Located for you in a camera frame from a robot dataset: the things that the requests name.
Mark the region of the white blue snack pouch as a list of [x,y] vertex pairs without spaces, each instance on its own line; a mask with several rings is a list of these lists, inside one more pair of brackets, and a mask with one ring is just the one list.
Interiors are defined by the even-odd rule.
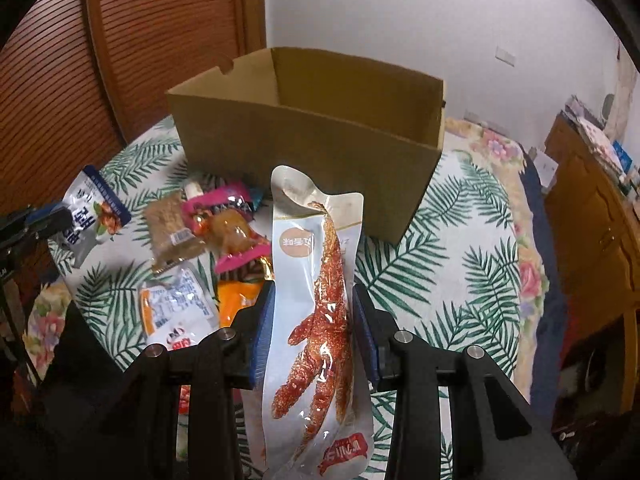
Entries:
[[75,269],[93,248],[110,240],[131,220],[129,209],[92,165],[82,168],[58,209],[70,214],[70,226],[56,233],[53,240],[73,255]]

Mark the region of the brown grain bar pack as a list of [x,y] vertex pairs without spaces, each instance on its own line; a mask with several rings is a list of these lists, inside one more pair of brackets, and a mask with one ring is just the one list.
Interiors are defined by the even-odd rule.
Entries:
[[183,221],[180,192],[172,192],[149,203],[143,218],[150,234],[154,274],[162,274],[205,252],[204,242]]

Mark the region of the white wafer clear pack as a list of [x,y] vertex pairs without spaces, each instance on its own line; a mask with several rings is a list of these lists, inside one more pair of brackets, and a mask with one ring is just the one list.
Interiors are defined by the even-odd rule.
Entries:
[[187,180],[183,185],[183,194],[186,200],[194,200],[194,198],[201,198],[204,195],[204,191],[198,180]]

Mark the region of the pink drumstick snack pack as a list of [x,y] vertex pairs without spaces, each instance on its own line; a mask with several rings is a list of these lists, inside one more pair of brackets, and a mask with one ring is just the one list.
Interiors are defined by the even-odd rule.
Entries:
[[214,255],[216,274],[232,272],[260,257],[271,257],[271,244],[250,226],[254,211],[250,189],[232,182],[182,203],[182,218]]

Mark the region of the chicken feet snack pack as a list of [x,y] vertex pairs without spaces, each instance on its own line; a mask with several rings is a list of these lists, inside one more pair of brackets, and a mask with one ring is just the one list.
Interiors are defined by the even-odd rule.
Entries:
[[271,174],[274,305],[262,434],[270,479],[353,479],[373,451],[352,290],[363,197],[328,195],[289,166]]

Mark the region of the white orange snack packet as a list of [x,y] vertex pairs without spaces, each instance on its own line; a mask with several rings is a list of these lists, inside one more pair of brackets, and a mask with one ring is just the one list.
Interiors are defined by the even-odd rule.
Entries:
[[190,263],[175,268],[166,280],[139,286],[140,318],[145,342],[167,350],[197,346],[219,328],[212,296]]

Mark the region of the wooden louvered wardrobe door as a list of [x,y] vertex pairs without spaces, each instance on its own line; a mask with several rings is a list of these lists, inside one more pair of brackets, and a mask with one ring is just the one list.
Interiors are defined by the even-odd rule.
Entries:
[[265,0],[1,0],[2,210],[58,198],[168,89],[265,44]]

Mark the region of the palm leaf tablecloth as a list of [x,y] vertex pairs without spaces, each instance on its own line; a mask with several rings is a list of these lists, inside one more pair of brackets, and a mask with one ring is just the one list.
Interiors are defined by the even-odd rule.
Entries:
[[[480,344],[506,373],[518,355],[521,278],[508,194],[494,174],[447,134],[434,177],[401,242],[363,237],[356,274],[375,307],[434,346]],[[151,274],[149,203],[189,177],[175,124],[166,118],[101,171],[131,221],[81,266],[57,244],[51,256],[93,335],[119,367],[139,355],[139,285]]]

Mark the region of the teal foil candy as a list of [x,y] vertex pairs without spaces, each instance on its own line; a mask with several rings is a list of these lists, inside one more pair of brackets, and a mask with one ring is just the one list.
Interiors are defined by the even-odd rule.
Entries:
[[262,201],[264,200],[265,192],[261,188],[250,188],[250,202],[252,203],[253,211],[258,211]]

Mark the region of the wooden desk cabinet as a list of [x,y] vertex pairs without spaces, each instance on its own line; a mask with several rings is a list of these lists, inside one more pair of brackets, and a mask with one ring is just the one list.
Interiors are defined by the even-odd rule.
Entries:
[[584,137],[564,114],[556,116],[544,154],[558,163],[544,199],[567,303],[563,353],[616,323],[623,355],[613,412],[634,404],[639,371],[639,220],[625,203]]

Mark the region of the floral bed sheet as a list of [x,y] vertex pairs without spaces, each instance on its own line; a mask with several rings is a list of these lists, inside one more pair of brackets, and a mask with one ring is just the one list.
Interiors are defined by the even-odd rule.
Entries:
[[521,327],[512,380],[524,398],[529,399],[537,350],[536,331],[544,314],[544,297],[549,290],[549,281],[535,242],[534,214],[522,183],[527,168],[525,152],[518,142],[500,133],[451,117],[445,120],[444,148],[459,155],[470,155],[471,162],[497,178],[508,196],[521,278]]

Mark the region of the folded floral cloth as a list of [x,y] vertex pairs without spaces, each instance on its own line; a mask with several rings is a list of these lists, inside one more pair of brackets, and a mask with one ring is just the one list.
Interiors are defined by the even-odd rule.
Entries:
[[565,102],[564,113],[570,118],[580,136],[585,140],[589,151],[611,170],[614,178],[617,179],[624,174],[623,166],[620,163],[614,146],[603,130],[593,122],[590,122],[590,110],[584,103],[572,94]]

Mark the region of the brown cardboard box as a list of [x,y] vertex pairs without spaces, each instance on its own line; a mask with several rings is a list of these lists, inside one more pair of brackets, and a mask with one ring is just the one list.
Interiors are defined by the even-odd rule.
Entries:
[[372,58],[270,48],[166,93],[189,165],[269,188],[274,167],[364,197],[363,231],[396,245],[444,145],[445,81]]

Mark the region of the white wall switch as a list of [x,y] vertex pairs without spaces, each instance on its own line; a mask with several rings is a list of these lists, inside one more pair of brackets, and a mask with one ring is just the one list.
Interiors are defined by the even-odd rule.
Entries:
[[500,47],[496,47],[495,58],[498,61],[503,62],[504,64],[511,67],[514,67],[516,63],[515,55]]

